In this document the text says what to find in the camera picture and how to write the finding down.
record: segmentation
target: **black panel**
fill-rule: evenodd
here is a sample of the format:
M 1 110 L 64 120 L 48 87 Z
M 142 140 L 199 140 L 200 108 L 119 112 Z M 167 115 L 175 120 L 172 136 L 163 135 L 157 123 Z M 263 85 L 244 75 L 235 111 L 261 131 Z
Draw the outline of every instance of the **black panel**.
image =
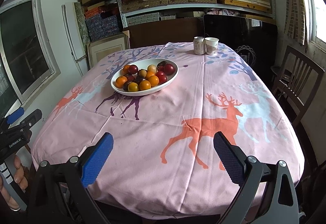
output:
M 216 37 L 220 43 L 233 50 L 241 46 L 253 49 L 255 62 L 248 49 L 243 49 L 238 54 L 267 86 L 270 84 L 273 74 L 270 67 L 274 65 L 276 55 L 276 25 L 243 17 L 207 14 L 204 15 L 204 30 L 205 37 Z

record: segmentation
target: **hand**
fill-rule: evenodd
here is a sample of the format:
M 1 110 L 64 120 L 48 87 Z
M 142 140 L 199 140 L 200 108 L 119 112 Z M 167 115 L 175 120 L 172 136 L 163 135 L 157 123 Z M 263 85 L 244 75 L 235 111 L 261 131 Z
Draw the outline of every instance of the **hand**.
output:
M 15 155 L 14 158 L 14 166 L 17 169 L 14 175 L 14 181 L 19 185 L 22 190 L 25 190 L 28 186 L 27 179 L 24 177 L 24 169 L 22 167 L 22 163 L 20 158 Z M 10 196 L 7 190 L 3 187 L 2 177 L 0 176 L 0 192 L 6 202 L 8 203 L 9 207 L 12 209 L 18 209 L 19 205 L 17 202 Z

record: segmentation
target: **deer print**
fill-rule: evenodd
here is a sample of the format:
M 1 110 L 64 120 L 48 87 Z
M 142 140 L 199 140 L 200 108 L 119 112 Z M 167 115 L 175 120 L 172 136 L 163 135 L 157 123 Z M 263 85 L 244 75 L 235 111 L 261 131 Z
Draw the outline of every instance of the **deer print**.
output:
M 82 94 L 78 94 L 76 98 L 74 98 L 73 100 L 71 100 L 71 102 L 69 103 L 70 105 L 73 106 L 72 110 L 68 113 L 69 115 L 71 114 L 71 112 L 74 109 L 77 109 L 77 113 L 76 113 L 76 118 L 78 115 L 79 110 L 82 108 L 82 106 L 88 102 L 89 100 L 91 100 L 95 94 L 99 93 L 101 91 L 101 89 L 107 85 L 109 82 L 106 80 L 101 80 L 100 82 L 93 82 L 93 87 L 94 90 L 92 90 L 90 93 L 82 93 Z
M 238 116 L 238 122 L 239 122 L 239 129 L 241 129 L 251 140 L 258 143 L 259 141 L 255 139 L 253 136 L 251 136 L 246 128 L 245 128 L 245 122 L 247 118 L 261 118 L 263 121 L 263 129 L 264 129 L 264 135 L 265 135 L 265 141 L 267 143 L 270 143 L 269 139 L 267 138 L 266 133 L 266 125 L 267 123 L 270 123 L 272 128 L 278 132 L 278 134 L 284 139 L 287 140 L 286 137 L 284 137 L 279 130 L 277 129 L 275 123 L 270 118 L 270 105 L 267 100 L 267 98 L 271 98 L 269 93 L 264 89 L 264 87 L 260 84 L 253 84 L 250 83 L 247 85 L 246 88 L 243 87 L 243 85 L 239 85 L 240 89 L 245 91 L 248 94 L 254 94 L 258 97 L 259 102 L 258 103 L 252 103 L 252 104 L 242 104 L 240 106 L 237 106 L 237 109 L 243 113 L 243 116 Z
M 62 108 L 62 107 L 64 107 L 64 106 L 66 106 L 71 100 L 73 100 L 73 99 L 75 99 L 77 96 L 78 96 L 78 94 L 80 94 L 82 91 L 83 91 L 83 88 L 81 87 L 81 86 L 78 86 L 78 87 L 76 87 L 75 89 L 74 88 L 72 88 L 71 89 L 71 93 L 72 93 L 72 95 L 70 96 L 70 97 L 68 97 L 68 98 L 66 98 L 66 97 L 63 97 L 59 102 L 58 102 L 58 104 L 56 105 L 56 107 L 54 108 L 54 110 L 53 110 L 53 112 L 56 110 L 56 112 L 55 112 L 55 115 L 54 115 L 54 117 L 53 117 L 53 120 L 54 120 L 54 118 L 58 115 L 58 112 L 59 112 L 59 110 Z
M 192 137 L 192 140 L 189 143 L 189 148 L 194 154 L 195 160 L 204 169 L 208 169 L 208 166 L 203 163 L 196 154 L 196 145 L 197 143 L 199 143 L 203 136 L 209 136 L 213 138 L 216 132 L 222 131 L 222 133 L 229 140 L 229 142 L 232 145 L 236 145 L 234 140 L 234 135 L 237 133 L 238 129 L 238 120 L 236 118 L 236 115 L 242 116 L 242 113 L 237 108 L 235 108 L 235 106 L 239 106 L 241 105 L 241 103 L 238 103 L 238 100 L 235 101 L 232 97 L 230 97 L 230 100 L 228 100 L 227 96 L 224 93 L 218 96 L 218 100 L 221 104 L 215 103 L 211 99 L 211 94 L 207 94 L 206 98 L 214 106 L 223 107 L 223 109 L 226 110 L 226 118 L 192 118 L 188 120 L 183 120 L 181 122 L 183 124 L 181 134 L 174 138 L 171 138 L 169 140 L 169 143 L 161 153 L 162 163 L 167 163 L 167 160 L 165 158 L 167 149 L 178 140 L 186 139 L 188 137 Z M 224 170 L 224 167 L 221 162 L 219 164 L 219 167 L 221 170 Z
M 105 98 L 98 107 L 96 107 L 95 109 L 95 113 L 97 113 L 97 110 L 99 109 L 99 107 L 106 101 L 109 101 L 109 100 L 113 100 L 113 102 L 111 102 L 111 105 L 115 104 L 118 100 L 121 100 L 121 99 L 124 99 L 124 100 L 131 100 L 130 104 L 123 110 L 123 112 L 121 113 L 121 118 L 123 118 L 123 115 L 125 113 L 125 111 L 130 107 L 132 106 L 133 104 L 135 104 L 135 118 L 136 120 L 139 120 L 138 118 L 138 109 L 139 109 L 139 101 L 140 99 L 144 97 L 144 96 L 126 96 L 126 95 L 122 95 L 122 94 L 119 94 L 117 92 L 114 92 L 110 97 L 108 98 Z M 110 109 L 110 113 L 112 116 L 114 116 L 113 114 L 113 110 L 112 110 L 112 107 Z

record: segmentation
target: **picture frame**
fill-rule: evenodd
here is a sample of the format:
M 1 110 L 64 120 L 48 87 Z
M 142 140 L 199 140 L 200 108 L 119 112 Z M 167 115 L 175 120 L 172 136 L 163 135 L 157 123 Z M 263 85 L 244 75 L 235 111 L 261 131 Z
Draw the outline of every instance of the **picture frame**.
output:
M 108 55 L 130 49 L 129 31 L 112 35 L 95 42 L 91 42 L 87 46 L 88 60 L 90 68 L 94 67 L 102 58 Z

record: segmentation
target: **table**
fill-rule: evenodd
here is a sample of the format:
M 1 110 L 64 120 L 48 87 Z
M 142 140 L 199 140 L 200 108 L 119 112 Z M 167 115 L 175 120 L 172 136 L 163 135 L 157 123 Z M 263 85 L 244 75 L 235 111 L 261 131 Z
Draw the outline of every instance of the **table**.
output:
M 168 87 L 139 97 L 113 92 L 110 79 L 117 70 L 155 57 L 179 66 Z M 149 219 L 213 215 L 223 213 L 239 189 L 213 148 L 217 131 L 261 162 L 285 160 L 294 183 L 299 181 L 304 156 L 288 118 L 224 44 L 216 56 L 195 55 L 192 43 L 168 43 L 102 59 L 55 107 L 32 157 L 36 168 L 42 160 L 66 162 L 110 132 L 113 150 L 88 187 L 94 199 Z

